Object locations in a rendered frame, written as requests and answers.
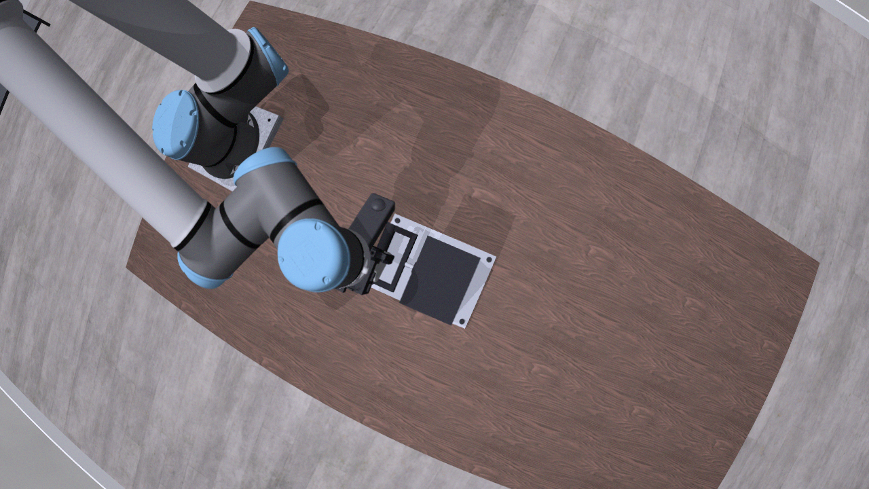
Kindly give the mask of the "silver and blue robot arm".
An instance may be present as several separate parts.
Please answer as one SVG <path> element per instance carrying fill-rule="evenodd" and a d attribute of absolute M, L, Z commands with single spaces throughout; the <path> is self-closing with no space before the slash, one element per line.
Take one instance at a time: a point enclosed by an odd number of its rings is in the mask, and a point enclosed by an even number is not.
<path fill-rule="evenodd" d="M 257 152 L 249 112 L 289 73 L 257 27 L 225 30 L 188 0 L 69 2 L 195 75 L 189 92 L 156 108 L 155 146 L 234 178 L 235 191 L 217 208 L 200 197 L 26 24 L 19 0 L 0 0 L 0 84 L 170 242 L 192 282 L 221 286 L 269 238 L 301 290 L 364 278 L 395 203 L 371 193 L 350 228 L 340 227 L 284 149 Z"/>

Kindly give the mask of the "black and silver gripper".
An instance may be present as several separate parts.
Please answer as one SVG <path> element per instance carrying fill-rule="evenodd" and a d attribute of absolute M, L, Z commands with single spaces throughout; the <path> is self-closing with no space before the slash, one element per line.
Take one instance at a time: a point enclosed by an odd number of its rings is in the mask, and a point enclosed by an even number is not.
<path fill-rule="evenodd" d="M 354 286 L 335 289 L 341 292 L 346 292 L 346 289 L 359 293 L 360 295 L 368 294 L 373 282 L 377 282 L 387 264 L 393 263 L 394 255 L 383 251 L 377 247 L 372 247 L 370 251 L 371 261 L 369 273 L 367 273 L 359 283 Z M 375 272 L 373 272 L 375 270 Z M 352 290 L 353 289 L 353 290 Z"/>

